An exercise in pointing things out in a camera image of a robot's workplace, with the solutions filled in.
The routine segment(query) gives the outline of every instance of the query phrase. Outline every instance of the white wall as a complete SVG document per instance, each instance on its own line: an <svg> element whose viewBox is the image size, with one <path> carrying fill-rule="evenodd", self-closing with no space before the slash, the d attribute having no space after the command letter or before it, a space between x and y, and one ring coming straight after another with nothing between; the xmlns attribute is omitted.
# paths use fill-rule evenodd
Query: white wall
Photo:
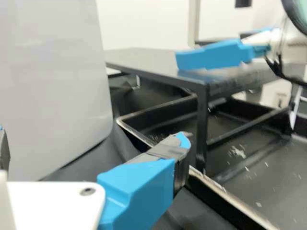
<svg viewBox="0 0 307 230"><path fill-rule="evenodd" d="M200 40L274 26L283 15L281 0L253 0L252 7L237 9L235 0L202 0Z"/></svg>
<svg viewBox="0 0 307 230"><path fill-rule="evenodd" d="M188 0L97 0L104 49L188 47Z"/></svg>
<svg viewBox="0 0 307 230"><path fill-rule="evenodd" d="M104 49L188 48L189 0L97 0L97 6ZM252 8L234 6L235 0L201 0L200 39L272 26L284 13L281 0L254 0Z"/></svg>

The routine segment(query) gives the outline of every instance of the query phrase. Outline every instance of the white plastic part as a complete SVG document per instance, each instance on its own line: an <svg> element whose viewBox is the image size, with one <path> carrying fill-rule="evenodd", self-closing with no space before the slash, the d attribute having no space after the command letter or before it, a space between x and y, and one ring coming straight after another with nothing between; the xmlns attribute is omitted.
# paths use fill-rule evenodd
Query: white plastic part
<svg viewBox="0 0 307 230"><path fill-rule="evenodd" d="M9 196L0 197L0 229L97 229L106 198L102 186L90 182L6 183L5 177L5 171L0 171L0 195L6 184L9 191ZM12 207L2 206L10 200Z"/></svg>
<svg viewBox="0 0 307 230"><path fill-rule="evenodd" d="M16 227L6 178L6 171L0 170L0 229L15 230Z"/></svg>
<svg viewBox="0 0 307 230"><path fill-rule="evenodd" d="M112 109L95 0L2 0L0 123L9 180L37 180L105 139Z"/></svg>
<svg viewBox="0 0 307 230"><path fill-rule="evenodd" d="M252 46L266 46L268 44L276 44L281 40L282 30L280 28L274 28L272 30L266 30L252 36L241 39L245 45Z"/></svg>

